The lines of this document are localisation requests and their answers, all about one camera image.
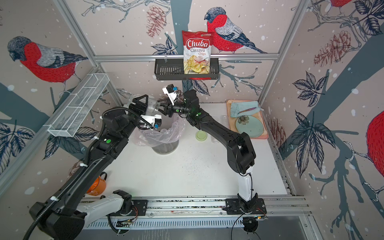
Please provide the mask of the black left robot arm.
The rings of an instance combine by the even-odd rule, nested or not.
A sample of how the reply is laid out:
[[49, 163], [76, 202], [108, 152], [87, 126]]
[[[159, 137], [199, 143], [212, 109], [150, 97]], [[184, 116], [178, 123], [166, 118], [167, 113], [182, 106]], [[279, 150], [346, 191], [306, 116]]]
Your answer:
[[89, 188], [128, 144], [129, 137], [140, 123], [149, 106], [148, 95], [132, 99], [125, 107], [114, 107], [102, 114], [102, 129], [89, 146], [86, 156], [73, 176], [45, 203], [36, 202], [30, 209], [34, 219], [24, 235], [28, 240], [33, 230], [41, 231], [55, 240], [73, 240], [90, 219], [90, 212], [81, 212], [78, 205]]

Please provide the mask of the green lid mung bean jar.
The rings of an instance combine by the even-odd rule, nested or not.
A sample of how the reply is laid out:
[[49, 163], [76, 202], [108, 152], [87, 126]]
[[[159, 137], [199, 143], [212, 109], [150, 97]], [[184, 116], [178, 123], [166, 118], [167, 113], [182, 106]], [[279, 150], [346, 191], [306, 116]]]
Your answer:
[[131, 109], [139, 115], [154, 116], [160, 107], [160, 102], [149, 98], [148, 95], [132, 95], [124, 107]]

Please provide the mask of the short clear mung bean jar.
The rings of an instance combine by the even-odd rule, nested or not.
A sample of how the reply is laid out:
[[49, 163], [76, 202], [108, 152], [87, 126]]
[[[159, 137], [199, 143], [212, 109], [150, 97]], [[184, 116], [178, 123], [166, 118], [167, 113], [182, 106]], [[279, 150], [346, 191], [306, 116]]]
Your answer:
[[219, 141], [213, 135], [211, 135], [211, 141], [214, 144], [218, 144], [219, 143]]

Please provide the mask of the light green jar lid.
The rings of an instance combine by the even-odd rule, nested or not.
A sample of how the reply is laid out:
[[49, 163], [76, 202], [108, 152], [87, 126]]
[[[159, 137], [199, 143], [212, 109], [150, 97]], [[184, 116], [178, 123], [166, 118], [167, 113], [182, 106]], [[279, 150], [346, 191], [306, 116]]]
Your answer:
[[196, 132], [196, 140], [203, 142], [208, 138], [208, 134], [204, 131], [198, 131]]

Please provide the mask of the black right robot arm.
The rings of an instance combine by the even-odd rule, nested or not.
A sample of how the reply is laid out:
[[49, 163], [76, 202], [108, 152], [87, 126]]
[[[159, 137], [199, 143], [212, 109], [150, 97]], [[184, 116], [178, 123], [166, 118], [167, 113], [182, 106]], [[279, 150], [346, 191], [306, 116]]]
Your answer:
[[224, 208], [233, 214], [266, 214], [253, 185], [253, 166], [256, 152], [248, 134], [236, 133], [217, 122], [209, 113], [204, 111], [199, 104], [195, 90], [182, 93], [178, 88], [169, 85], [163, 88], [167, 100], [161, 100], [159, 110], [163, 115], [171, 117], [177, 113], [184, 115], [189, 124], [200, 131], [204, 131], [218, 140], [227, 150], [227, 162], [230, 168], [239, 175], [238, 205], [231, 209]]

